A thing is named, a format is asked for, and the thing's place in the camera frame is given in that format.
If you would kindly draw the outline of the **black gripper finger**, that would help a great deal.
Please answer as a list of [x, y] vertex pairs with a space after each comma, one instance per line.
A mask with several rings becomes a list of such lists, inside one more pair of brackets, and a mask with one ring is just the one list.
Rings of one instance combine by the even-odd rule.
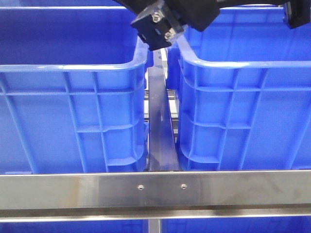
[[295, 29], [311, 22], [310, 0], [288, 0], [283, 4], [284, 23]]

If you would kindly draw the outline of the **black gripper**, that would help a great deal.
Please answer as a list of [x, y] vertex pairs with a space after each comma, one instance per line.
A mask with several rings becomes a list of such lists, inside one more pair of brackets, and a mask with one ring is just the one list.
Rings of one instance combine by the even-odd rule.
[[187, 28], [201, 32], [220, 14], [221, 8], [251, 4], [276, 5], [276, 0], [158, 0], [146, 7], [131, 26], [149, 50], [172, 46]]

